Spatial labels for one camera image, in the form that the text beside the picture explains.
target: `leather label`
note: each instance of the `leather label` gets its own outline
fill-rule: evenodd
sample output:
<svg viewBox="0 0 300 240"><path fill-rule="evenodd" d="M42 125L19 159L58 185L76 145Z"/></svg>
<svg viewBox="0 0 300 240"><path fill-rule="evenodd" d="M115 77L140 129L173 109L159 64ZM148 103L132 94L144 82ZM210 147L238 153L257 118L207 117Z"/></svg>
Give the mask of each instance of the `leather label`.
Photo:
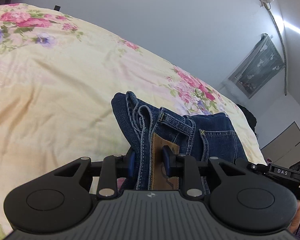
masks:
<svg viewBox="0 0 300 240"><path fill-rule="evenodd" d="M172 152L179 154L179 146L175 143L162 139L154 133L152 137L152 183L151 190L177 190L178 177L169 178L163 165L162 147L168 145Z"/></svg>

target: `folded blue jeans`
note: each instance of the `folded blue jeans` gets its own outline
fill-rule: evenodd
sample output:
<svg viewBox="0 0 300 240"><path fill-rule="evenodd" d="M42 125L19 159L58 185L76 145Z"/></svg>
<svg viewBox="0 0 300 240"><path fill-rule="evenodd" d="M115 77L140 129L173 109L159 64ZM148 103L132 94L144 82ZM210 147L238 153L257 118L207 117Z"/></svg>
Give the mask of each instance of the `folded blue jeans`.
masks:
<svg viewBox="0 0 300 240"><path fill-rule="evenodd" d="M134 175L124 181L121 189L150 189L155 133L177 144L179 154L191 155L198 161L206 162L210 156L231 163L236 158L247 160L238 135L224 113L181 116L147 104L131 91L115 94L111 105L122 133L135 151ZM205 178L202 183L208 194Z"/></svg>

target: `back pocket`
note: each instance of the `back pocket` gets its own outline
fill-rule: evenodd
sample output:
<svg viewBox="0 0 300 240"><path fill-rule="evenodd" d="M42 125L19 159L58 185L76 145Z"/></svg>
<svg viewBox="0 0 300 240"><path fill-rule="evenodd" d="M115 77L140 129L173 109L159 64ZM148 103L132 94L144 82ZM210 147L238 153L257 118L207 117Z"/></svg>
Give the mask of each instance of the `back pocket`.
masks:
<svg viewBox="0 0 300 240"><path fill-rule="evenodd" d="M199 129L203 142L202 161L215 156L234 163L236 158L247 159L240 139L235 131L205 131Z"/></svg>

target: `bed sheet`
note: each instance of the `bed sheet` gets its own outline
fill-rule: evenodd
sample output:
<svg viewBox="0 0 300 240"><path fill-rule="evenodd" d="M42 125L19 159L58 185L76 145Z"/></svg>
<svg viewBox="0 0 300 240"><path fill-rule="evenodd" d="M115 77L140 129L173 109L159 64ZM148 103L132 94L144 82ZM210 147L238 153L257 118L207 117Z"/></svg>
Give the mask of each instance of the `bed sheet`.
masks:
<svg viewBox="0 0 300 240"><path fill-rule="evenodd" d="M249 161L265 163L242 111L205 82L94 24L2 5L0 239L11 231L3 201L13 188L81 156L127 152L110 102L128 90L182 115L226 113Z"/></svg>

